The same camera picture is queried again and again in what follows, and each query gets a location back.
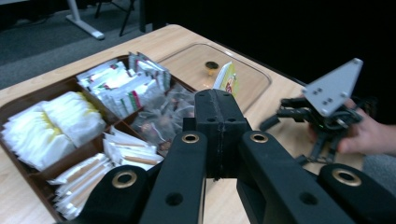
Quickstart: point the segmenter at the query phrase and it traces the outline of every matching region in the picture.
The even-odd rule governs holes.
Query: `dark wall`
[[[396,124],[396,9],[387,1],[170,0],[161,9],[163,21],[305,83],[360,58],[354,95],[377,97],[375,118]]]

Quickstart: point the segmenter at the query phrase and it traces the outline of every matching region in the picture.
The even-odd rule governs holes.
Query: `brown tray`
[[[123,61],[125,66],[129,68],[128,64],[128,55],[121,55],[117,57],[119,61]],[[171,86],[176,83],[181,84],[188,91],[195,91],[192,87],[182,82],[180,79],[172,76],[171,78]],[[8,118],[27,109],[28,107],[40,102],[40,101],[49,101],[52,100],[68,91],[80,91],[84,94],[84,96],[90,101],[102,114],[103,120],[106,122],[106,130],[108,133],[111,125],[114,125],[116,129],[128,133],[132,136],[136,136],[142,138],[137,132],[135,132],[130,124],[137,116],[137,112],[134,112],[132,115],[128,116],[125,119],[119,119],[116,115],[114,115],[109,109],[107,109],[97,98],[88,93],[84,88],[78,85],[78,81],[76,76],[66,78],[59,82],[53,83],[50,86],[40,89],[38,91],[34,91],[27,95],[24,95],[12,102],[9,102],[3,105],[0,108],[0,131],[4,130],[4,124],[8,122]],[[30,167],[22,161],[19,161],[16,155],[9,150],[6,143],[4,142],[3,136],[0,138],[0,145],[3,150],[7,153],[7,155],[11,158],[12,162],[18,168],[22,176],[28,182],[30,187],[37,194],[42,203],[47,207],[49,212],[57,221],[65,220],[64,217],[59,214],[55,208],[53,207],[53,199],[55,198],[55,190],[56,186],[50,185],[47,180],[53,179],[60,175],[62,172],[66,171],[73,165],[88,159],[89,157],[94,156],[98,152],[103,152],[103,144],[102,140],[104,138],[103,134],[99,134],[95,138],[93,138],[87,144],[77,148],[67,156],[63,157],[59,161],[52,164],[47,169],[39,172],[35,168]]]

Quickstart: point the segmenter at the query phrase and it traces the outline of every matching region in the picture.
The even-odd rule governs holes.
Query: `chair leg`
[[[101,6],[102,6],[102,0],[99,0],[98,8],[96,9],[96,12],[95,12],[96,19],[99,17],[99,12],[100,12]]]
[[[125,29],[125,25],[126,25],[128,19],[129,19],[129,15],[131,14],[131,11],[134,10],[134,0],[130,0],[130,1],[131,1],[131,4],[129,5],[129,8],[128,8],[127,12],[126,12],[125,19],[124,19],[124,21],[122,23],[122,27],[121,27],[121,30],[120,30],[120,36],[123,35],[123,31]]]

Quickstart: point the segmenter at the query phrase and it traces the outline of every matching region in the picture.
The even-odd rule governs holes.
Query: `stack of packets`
[[[218,77],[216,77],[215,83],[212,89],[218,89],[227,91],[228,93],[235,96],[239,91],[238,81],[236,79],[235,68],[233,62],[229,62],[222,66]]]
[[[128,62],[129,69],[115,59],[77,75],[79,85],[120,119],[125,119],[170,88],[168,69],[144,54],[130,52]]]
[[[153,98],[140,111],[131,127],[145,140],[155,144],[166,156],[174,137],[182,132],[183,119],[194,118],[194,92],[175,84],[166,95]]]
[[[42,171],[105,127],[100,113],[82,93],[69,91],[8,118],[2,135],[20,161]]]
[[[148,170],[163,160],[156,153],[156,147],[114,126],[105,133],[103,143],[105,153],[97,153],[48,181],[59,186],[54,207],[68,220],[80,214],[95,186],[114,167],[131,164]]]

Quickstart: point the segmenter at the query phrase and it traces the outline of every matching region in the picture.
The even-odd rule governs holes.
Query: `yellow packet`
[[[213,89],[227,91],[235,96],[239,91],[239,85],[236,78],[235,67],[233,62],[224,64],[218,77],[216,78]]]

